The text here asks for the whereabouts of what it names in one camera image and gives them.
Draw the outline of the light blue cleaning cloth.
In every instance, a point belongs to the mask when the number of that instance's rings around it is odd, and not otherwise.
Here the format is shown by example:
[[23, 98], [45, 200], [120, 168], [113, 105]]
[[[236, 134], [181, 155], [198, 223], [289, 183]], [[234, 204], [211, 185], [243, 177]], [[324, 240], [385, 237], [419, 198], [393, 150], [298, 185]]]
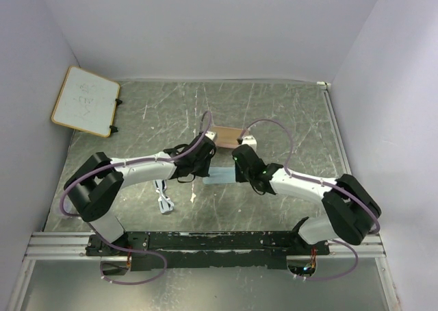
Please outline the light blue cleaning cloth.
[[234, 184], [236, 183], [233, 167], [210, 167], [209, 175], [203, 178], [204, 184]]

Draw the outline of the pink glasses case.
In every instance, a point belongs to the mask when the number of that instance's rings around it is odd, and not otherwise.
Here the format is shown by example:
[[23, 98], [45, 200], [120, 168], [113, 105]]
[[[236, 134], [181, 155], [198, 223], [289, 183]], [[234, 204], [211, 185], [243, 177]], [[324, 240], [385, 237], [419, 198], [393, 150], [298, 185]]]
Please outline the pink glasses case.
[[[239, 147], [237, 143], [237, 139], [241, 136], [243, 129], [234, 128], [234, 127], [223, 127], [223, 126], [213, 126], [209, 129], [210, 131], [214, 131], [218, 134], [217, 141], [215, 142], [217, 147], [226, 148], [226, 149], [235, 149]], [[243, 136], [250, 135], [248, 132], [245, 132]]]

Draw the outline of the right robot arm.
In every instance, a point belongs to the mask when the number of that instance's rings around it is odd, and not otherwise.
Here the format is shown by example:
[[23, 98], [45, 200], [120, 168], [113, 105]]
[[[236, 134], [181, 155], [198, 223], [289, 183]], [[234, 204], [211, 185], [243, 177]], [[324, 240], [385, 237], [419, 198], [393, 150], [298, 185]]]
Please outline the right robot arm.
[[297, 173], [280, 164], [266, 164], [248, 145], [234, 149], [232, 158], [236, 181], [249, 183], [257, 194], [291, 196], [324, 208], [324, 214], [303, 218], [293, 228], [290, 245], [297, 254], [336, 238], [360, 245], [368, 234], [380, 230], [381, 208], [352, 175], [323, 178]]

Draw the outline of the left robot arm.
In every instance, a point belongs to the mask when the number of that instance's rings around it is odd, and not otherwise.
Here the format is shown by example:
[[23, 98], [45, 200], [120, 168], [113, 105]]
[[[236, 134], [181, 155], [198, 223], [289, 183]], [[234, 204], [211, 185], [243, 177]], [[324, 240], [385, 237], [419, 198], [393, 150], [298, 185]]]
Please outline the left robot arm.
[[81, 219], [103, 238], [103, 247], [113, 256], [124, 253], [128, 235], [110, 211], [119, 190], [142, 182], [164, 182], [187, 176], [207, 177], [216, 153], [216, 134], [199, 134], [190, 144], [181, 144], [146, 157], [109, 158], [93, 154], [65, 183], [60, 207], [69, 198]]

